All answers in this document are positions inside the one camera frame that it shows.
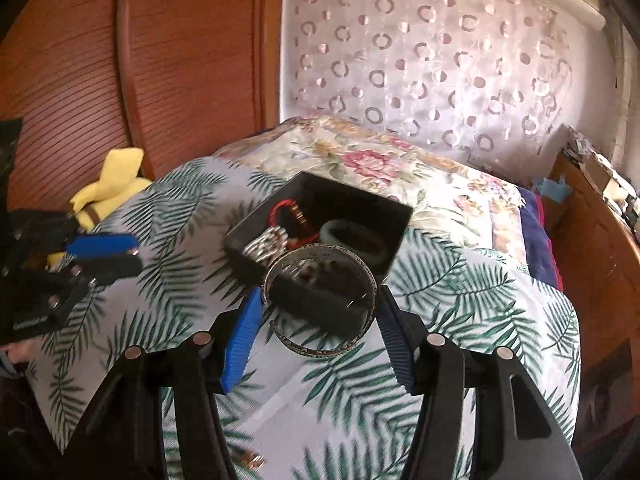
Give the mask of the person's left hand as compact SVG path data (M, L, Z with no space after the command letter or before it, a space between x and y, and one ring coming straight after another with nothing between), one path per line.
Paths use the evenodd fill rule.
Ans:
M20 377L40 352L40 339L12 342L1 347L0 373L2 378Z

